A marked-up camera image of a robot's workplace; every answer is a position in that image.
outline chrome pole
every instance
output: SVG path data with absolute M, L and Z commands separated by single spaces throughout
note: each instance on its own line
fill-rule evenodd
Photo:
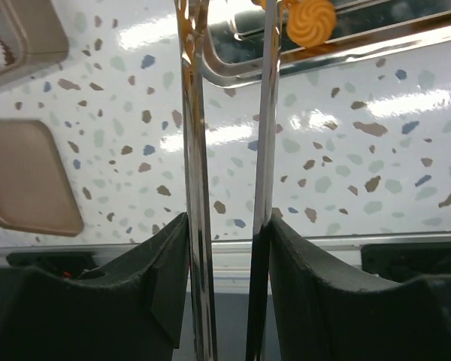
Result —
M 267 0 L 264 55 L 262 57 L 263 73 L 259 112 L 259 144 L 256 166 L 253 249 L 250 265 L 246 361 L 259 361 L 261 356 L 263 356 L 262 348 L 268 303 L 270 247 L 268 225 L 272 215 L 277 89 L 279 85 L 282 25 L 282 1 Z
M 209 1 L 175 0 L 175 4 L 180 38 L 195 359 L 217 361 L 204 95 L 201 76 Z

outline beige rounded rectangle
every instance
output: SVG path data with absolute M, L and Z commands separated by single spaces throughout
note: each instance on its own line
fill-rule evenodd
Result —
M 0 120 L 0 226 L 64 236 L 83 230 L 59 151 L 39 120 Z

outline terrazzo pattern wall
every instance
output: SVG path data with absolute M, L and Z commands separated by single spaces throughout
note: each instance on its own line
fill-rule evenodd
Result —
M 86 228 L 0 247 L 135 243 L 185 211 L 169 2 L 53 2 L 70 56 L 0 89 L 0 118 L 47 124 Z M 204 85 L 214 239 L 252 234 L 259 88 Z M 274 207 L 306 236 L 451 230 L 451 42 L 282 78 Z

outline orange swirl ornament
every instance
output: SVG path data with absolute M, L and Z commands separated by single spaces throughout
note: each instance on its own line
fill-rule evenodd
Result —
M 287 35 L 301 47 L 315 47 L 327 41 L 337 24 L 329 0 L 303 0 L 289 8 Z

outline gray floor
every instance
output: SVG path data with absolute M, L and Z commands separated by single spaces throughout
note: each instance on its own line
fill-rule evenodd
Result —
M 241 361 L 246 354 L 247 294 L 216 293 L 217 346 L 219 360 Z M 187 294 L 180 349 L 175 350 L 173 361 L 194 361 L 194 334 L 190 294 Z M 267 361 L 280 361 L 279 340 L 272 297 L 269 296 L 266 322 L 265 355 Z

